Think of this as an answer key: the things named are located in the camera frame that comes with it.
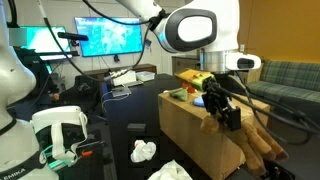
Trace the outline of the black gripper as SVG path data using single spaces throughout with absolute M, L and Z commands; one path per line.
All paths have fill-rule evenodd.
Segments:
M 220 115 L 222 118 L 229 118 L 228 128 L 235 131 L 241 128 L 241 109 L 228 107 L 229 96 L 222 92 L 220 84 L 214 75 L 205 78 L 202 81 L 202 90 L 204 94 L 202 99 L 206 110 L 212 115 Z

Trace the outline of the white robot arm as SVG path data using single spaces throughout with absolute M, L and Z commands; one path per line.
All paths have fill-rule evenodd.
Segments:
M 223 52 L 227 68 L 236 68 L 241 57 L 236 52 L 239 0 L 193 0 L 169 14 L 153 0 L 116 1 L 149 24 L 164 50 L 176 53 L 204 48 L 207 55 Z M 33 127 L 7 111 L 8 105 L 26 97 L 35 85 L 35 76 L 9 45 L 4 8 L 0 7 L 1 180 L 58 180 L 40 150 Z

